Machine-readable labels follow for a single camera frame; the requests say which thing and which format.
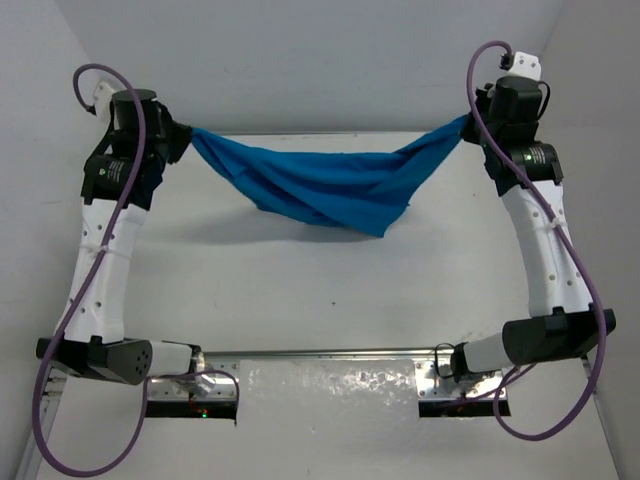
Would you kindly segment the blue t shirt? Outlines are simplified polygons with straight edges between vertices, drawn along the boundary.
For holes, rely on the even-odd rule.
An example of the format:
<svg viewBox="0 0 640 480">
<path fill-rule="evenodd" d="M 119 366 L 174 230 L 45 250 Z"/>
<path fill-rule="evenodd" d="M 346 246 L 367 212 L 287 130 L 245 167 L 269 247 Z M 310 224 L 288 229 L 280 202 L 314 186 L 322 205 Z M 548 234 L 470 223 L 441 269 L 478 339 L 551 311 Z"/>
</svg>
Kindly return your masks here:
<svg viewBox="0 0 640 480">
<path fill-rule="evenodd" d="M 383 237 L 456 148 L 465 121 L 460 116 L 393 152 L 280 152 L 203 129 L 193 131 L 191 143 L 262 211 Z"/>
</svg>

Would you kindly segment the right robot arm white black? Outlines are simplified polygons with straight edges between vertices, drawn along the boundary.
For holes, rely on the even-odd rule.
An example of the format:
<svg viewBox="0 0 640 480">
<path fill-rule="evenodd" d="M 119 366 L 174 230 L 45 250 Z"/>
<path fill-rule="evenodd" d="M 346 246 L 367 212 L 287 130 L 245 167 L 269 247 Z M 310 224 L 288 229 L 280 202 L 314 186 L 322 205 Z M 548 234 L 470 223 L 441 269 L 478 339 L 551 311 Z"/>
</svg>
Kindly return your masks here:
<svg viewBox="0 0 640 480">
<path fill-rule="evenodd" d="M 454 380 L 587 355 L 598 343 L 593 301 L 556 232 L 567 228 L 563 173 L 556 150 L 536 140 L 543 93 L 535 80 L 504 76 L 476 92 L 475 105 L 501 151 L 473 117 L 461 132 L 482 147 L 484 166 L 511 221 L 525 266 L 529 315 L 490 337 L 455 346 Z"/>
</svg>

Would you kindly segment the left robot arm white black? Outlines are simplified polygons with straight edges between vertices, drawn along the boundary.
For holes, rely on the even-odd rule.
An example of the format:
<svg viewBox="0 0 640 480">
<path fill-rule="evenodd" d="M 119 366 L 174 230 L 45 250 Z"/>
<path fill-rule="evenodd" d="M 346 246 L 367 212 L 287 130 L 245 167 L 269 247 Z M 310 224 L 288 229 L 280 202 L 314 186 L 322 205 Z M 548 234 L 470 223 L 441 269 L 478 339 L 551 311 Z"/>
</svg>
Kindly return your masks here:
<svg viewBox="0 0 640 480">
<path fill-rule="evenodd" d="M 107 132 L 84 165 L 82 234 L 70 292 L 75 311 L 62 323 L 51 363 L 67 375 L 138 385 L 193 368 L 196 347 L 131 339 L 124 300 L 135 243 L 165 167 L 191 140 L 154 91 L 119 91 Z"/>
</svg>

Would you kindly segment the silver metal base rail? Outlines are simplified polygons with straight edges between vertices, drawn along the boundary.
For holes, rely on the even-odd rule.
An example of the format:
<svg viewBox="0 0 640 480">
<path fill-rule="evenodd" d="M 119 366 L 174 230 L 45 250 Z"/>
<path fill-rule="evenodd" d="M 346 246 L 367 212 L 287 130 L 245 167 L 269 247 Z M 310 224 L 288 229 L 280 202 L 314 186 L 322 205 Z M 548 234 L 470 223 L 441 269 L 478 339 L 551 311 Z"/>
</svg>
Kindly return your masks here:
<svg viewBox="0 0 640 480">
<path fill-rule="evenodd" d="M 272 385 L 283 391 L 295 383 L 305 391 L 331 394 L 380 393 L 384 388 L 411 391 L 420 402 L 481 399 L 498 387 L 500 371 L 472 374 L 456 382 L 450 376 L 448 345 L 418 349 L 206 352 L 196 369 L 218 370 L 194 380 L 154 379 L 149 399 L 157 403 L 231 402 L 235 385 L 260 393 Z"/>
</svg>

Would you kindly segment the white front cover panel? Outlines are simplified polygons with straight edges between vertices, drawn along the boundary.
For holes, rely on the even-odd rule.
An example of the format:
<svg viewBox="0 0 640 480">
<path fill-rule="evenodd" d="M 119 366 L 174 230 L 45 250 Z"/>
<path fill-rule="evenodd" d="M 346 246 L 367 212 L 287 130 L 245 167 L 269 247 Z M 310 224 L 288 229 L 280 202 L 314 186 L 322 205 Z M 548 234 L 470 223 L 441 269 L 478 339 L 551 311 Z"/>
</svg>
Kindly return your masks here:
<svg viewBox="0 0 640 480">
<path fill-rule="evenodd" d="M 238 420 L 374 424 L 419 416 L 410 360 L 247 360 L 241 363 Z"/>
</svg>

